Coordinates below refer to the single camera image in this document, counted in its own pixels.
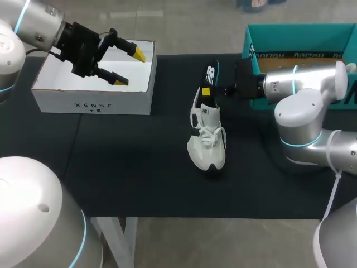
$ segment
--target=white sneaker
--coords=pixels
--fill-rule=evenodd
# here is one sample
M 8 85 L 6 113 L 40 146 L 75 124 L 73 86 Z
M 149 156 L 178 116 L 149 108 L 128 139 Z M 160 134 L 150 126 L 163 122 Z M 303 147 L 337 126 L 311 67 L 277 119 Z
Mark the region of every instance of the white sneaker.
M 220 170 L 225 163 L 226 134 L 220 122 L 219 108 L 201 104 L 197 108 L 198 89 L 191 109 L 192 136 L 187 150 L 194 164 L 203 171 Z

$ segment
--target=shoe box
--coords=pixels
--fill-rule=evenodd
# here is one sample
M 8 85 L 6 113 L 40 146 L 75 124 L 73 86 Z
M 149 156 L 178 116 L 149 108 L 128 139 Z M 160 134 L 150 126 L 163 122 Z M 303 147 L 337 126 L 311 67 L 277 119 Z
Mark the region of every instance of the shoe box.
M 79 77 L 72 63 L 48 55 L 35 80 L 32 93 L 42 112 L 89 114 L 150 114 L 156 73 L 154 41 L 131 41 L 146 57 L 142 63 L 110 47 L 99 67 L 129 80 L 128 85 L 110 85 L 97 76 Z
M 252 62 L 254 74 L 300 64 L 357 64 L 357 27 L 341 24 L 264 24 L 248 25 L 242 58 Z M 330 109 L 357 109 L 357 73 L 348 74 L 345 99 Z M 266 99 L 251 101 L 253 109 L 274 109 Z

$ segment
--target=shoe sole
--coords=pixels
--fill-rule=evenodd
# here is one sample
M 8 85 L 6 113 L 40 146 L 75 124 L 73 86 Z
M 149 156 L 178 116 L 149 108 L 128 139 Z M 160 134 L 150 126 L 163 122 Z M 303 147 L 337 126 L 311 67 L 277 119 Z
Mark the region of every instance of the shoe sole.
M 189 147 L 189 142 L 187 143 L 187 151 L 189 152 L 189 156 L 190 156 L 190 159 L 191 161 L 195 164 L 195 166 L 197 168 L 199 168 L 200 170 L 202 170 L 203 172 L 205 173 L 209 173 L 209 174 L 215 174 L 215 173 L 219 173 L 219 171 L 223 168 L 224 164 L 225 164 L 225 154 L 224 154 L 224 160 L 223 160 L 223 166 L 220 168 L 220 169 L 217 169 L 217 167 L 214 165 L 214 164 L 211 164 L 207 170 L 204 170 L 202 168 L 200 168 L 193 160 L 193 157 L 192 157 L 192 153 L 191 153 L 191 150 L 190 150 L 190 147 Z

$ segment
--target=new balance logo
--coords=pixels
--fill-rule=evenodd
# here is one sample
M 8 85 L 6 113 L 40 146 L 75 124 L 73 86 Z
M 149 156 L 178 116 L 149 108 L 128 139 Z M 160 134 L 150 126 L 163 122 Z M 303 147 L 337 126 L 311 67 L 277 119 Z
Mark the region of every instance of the new balance logo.
M 212 66 L 208 66 L 206 81 L 211 85 L 213 85 L 213 77 L 214 77 L 214 68 Z
M 254 53 L 255 53 L 255 49 L 254 49 L 253 44 L 251 44 L 251 45 L 250 45 L 250 48 L 249 48 L 249 59 L 250 59 L 250 61 L 253 60 L 253 55 L 254 55 Z

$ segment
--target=concrete floor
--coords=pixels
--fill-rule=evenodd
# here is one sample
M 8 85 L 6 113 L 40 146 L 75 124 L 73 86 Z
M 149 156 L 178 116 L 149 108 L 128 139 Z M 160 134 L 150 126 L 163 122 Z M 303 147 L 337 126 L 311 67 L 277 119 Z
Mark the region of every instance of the concrete floor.
M 156 40 L 159 54 L 241 52 L 248 23 L 356 22 L 355 0 L 287 0 L 257 14 L 235 0 L 47 0 L 96 32 Z M 318 220 L 139 220 L 137 268 L 315 268 Z

